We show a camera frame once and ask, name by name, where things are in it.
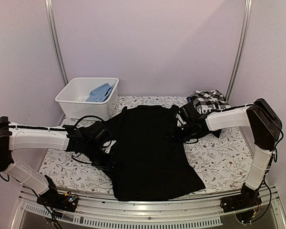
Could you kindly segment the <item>black long sleeve shirt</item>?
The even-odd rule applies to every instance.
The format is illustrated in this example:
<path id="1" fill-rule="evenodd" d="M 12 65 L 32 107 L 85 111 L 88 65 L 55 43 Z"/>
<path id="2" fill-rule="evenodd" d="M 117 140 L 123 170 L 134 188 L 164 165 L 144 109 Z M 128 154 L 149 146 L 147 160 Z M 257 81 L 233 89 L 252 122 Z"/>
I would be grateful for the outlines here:
<path id="1" fill-rule="evenodd" d="M 119 201 L 167 201 L 205 189 L 183 142 L 167 136 L 177 110 L 176 105 L 124 107 L 103 123 L 116 143 L 110 152 L 118 172 L 105 174 Z"/>

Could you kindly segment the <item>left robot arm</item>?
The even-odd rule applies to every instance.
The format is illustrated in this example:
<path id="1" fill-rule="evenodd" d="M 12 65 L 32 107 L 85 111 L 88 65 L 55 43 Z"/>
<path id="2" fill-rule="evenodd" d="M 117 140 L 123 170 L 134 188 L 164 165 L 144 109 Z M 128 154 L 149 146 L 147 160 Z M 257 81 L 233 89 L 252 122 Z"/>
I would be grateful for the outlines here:
<path id="1" fill-rule="evenodd" d="M 51 207 L 57 207 L 61 198 L 70 196 L 59 194 L 48 176 L 42 176 L 29 165 L 12 157 L 18 149 L 57 149 L 85 155 L 92 166 L 102 171 L 113 171 L 115 163 L 112 153 L 106 153 L 106 143 L 110 131 L 100 117 L 88 127 L 63 125 L 57 127 L 28 126 L 12 123 L 8 117 L 0 117 L 0 173 L 13 177 L 31 188 Z"/>

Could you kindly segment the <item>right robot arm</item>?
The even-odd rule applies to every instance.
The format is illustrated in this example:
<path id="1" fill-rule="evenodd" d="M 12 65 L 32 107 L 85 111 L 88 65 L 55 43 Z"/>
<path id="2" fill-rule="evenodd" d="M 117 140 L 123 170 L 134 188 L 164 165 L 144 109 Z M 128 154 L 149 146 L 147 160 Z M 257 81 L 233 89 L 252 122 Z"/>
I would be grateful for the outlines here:
<path id="1" fill-rule="evenodd" d="M 237 204 L 241 208 L 252 204 L 272 162 L 277 162 L 277 145 L 284 138 L 282 122 L 265 99 L 259 98 L 251 104 L 206 114 L 200 114 L 193 104 L 187 103 L 178 108 L 174 116 L 175 121 L 168 136 L 183 143 L 225 128 L 251 128 L 255 145 L 254 158 Z"/>

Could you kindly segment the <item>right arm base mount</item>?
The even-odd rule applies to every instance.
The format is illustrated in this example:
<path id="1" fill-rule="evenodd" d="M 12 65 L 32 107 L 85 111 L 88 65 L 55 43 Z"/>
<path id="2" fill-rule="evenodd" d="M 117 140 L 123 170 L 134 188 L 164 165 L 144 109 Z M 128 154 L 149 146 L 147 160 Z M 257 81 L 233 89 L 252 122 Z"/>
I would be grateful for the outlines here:
<path id="1" fill-rule="evenodd" d="M 260 205 L 262 200 L 257 192 L 241 192 L 240 194 L 224 197 L 220 200 L 220 207 L 224 213 L 237 211 Z"/>

